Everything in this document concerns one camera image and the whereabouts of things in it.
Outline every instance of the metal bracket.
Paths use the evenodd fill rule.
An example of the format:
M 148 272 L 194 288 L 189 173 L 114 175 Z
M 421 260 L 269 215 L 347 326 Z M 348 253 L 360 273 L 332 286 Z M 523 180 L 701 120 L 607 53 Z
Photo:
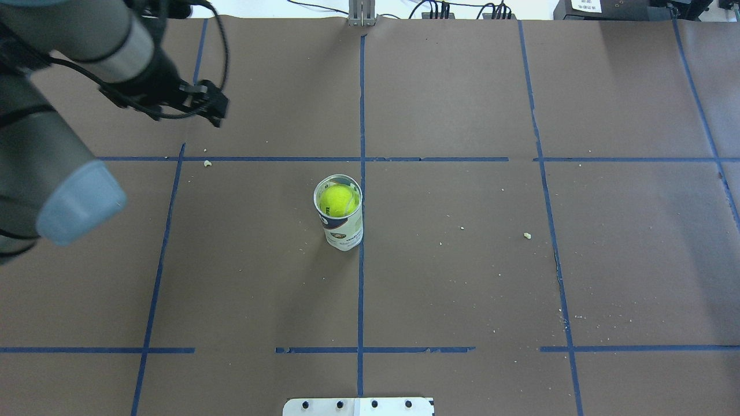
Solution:
M 434 416 L 430 397 L 291 399 L 283 416 Z
M 375 26 L 375 0 L 349 0 L 350 26 Z

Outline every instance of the yellow tennis ball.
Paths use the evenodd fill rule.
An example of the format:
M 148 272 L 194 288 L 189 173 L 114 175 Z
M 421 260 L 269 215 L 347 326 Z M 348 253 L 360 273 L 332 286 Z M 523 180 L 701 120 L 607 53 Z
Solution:
M 319 199 L 321 212 L 330 217 L 343 217 L 351 214 L 359 204 L 359 198 L 352 188 L 336 184 L 327 188 Z

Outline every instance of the white sticker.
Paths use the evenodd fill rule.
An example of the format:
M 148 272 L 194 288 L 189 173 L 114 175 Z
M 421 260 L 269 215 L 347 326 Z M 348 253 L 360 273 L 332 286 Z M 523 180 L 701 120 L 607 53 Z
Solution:
M 601 13 L 601 0 L 571 0 L 575 10 L 589 13 Z

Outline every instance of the white metal plate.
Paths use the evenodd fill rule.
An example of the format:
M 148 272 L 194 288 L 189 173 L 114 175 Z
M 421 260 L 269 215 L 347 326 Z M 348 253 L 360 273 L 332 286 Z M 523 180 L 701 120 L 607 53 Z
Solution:
M 434 416 L 434 399 L 429 397 L 353 397 L 333 399 L 291 399 L 283 416 Z

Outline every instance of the gray robot arm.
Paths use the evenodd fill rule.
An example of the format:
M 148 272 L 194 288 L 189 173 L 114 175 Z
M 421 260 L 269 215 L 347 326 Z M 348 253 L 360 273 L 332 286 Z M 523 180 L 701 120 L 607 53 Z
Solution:
M 166 13 L 170 2 L 203 3 L 158 4 Z M 185 112 L 169 118 L 202 115 L 220 125 L 228 104 L 221 89 L 183 81 L 160 48 L 161 33 L 145 22 L 157 24 L 122 0 L 0 0 L 0 264 L 40 236 L 69 244 L 126 204 L 105 165 L 28 81 L 32 71 L 79 66 L 119 107 L 159 119 L 166 105 Z M 74 64 L 49 58 L 53 50 Z

